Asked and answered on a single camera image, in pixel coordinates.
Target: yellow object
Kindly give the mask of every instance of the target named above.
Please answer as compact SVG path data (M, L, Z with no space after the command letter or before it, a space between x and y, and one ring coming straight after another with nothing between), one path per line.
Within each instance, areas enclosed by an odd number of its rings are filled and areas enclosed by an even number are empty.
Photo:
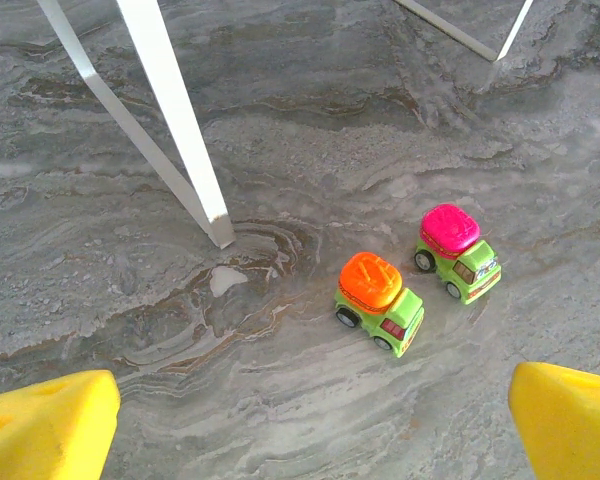
M600 480L600 376L521 363L509 408L538 480Z
M1 394L0 480L97 480L119 408L102 370Z

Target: toy truck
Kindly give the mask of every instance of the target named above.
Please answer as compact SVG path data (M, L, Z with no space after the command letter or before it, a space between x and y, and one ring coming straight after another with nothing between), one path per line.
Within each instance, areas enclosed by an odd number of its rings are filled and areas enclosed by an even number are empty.
M402 288L402 276L379 256L360 252L342 268L335 294L336 317L361 325L380 348L400 358L422 323L422 299Z
M438 205L422 218L414 256L423 272L436 271L452 297L467 305L500 281L501 266L480 226L464 210Z

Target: floor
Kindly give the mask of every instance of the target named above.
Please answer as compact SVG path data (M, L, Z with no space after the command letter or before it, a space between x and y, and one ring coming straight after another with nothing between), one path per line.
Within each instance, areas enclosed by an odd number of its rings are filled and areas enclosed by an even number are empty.
M519 8L422 3L492 48ZM113 2L62 4L177 158ZM161 6L238 240L211 245L35 2L0 2L0 392L113 371L103 479L533 478L513 368L600 374L600 0L536 2L497 65L390 0ZM467 307L412 264L441 202L504 265ZM425 301L399 360L334 318L359 250Z

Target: wavy marble pattern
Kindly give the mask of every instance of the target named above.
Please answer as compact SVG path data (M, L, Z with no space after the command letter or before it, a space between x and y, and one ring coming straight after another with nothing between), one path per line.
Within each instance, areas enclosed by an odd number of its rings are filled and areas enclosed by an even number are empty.
M111 3L63 5L176 158ZM429 6L497 44L505 3ZM238 240L212 248L34 3L0 2L0 392L113 371L104 479L533 478L514 366L600 374L600 1L538 2L495 67L389 0L161 5ZM412 266L443 201L504 263L465 308ZM362 249L427 305L400 360L333 317Z

